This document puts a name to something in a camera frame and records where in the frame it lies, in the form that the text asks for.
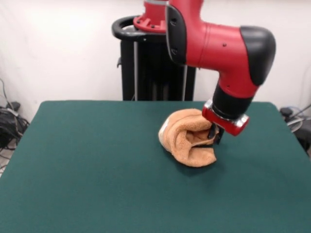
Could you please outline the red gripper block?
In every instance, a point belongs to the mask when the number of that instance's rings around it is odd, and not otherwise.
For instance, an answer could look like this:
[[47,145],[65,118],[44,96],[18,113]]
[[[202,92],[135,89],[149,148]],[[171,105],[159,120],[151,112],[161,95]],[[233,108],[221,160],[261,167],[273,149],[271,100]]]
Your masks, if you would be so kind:
[[220,143],[224,134],[224,130],[233,136],[237,136],[245,129],[245,127],[249,123],[250,118],[246,114],[242,114],[242,116],[240,116],[236,120],[225,119],[218,116],[212,110],[212,106],[213,101],[212,99],[209,99],[204,104],[204,107],[202,109],[202,116],[206,120],[212,122],[207,138],[214,138],[213,144],[215,145],[218,145]]

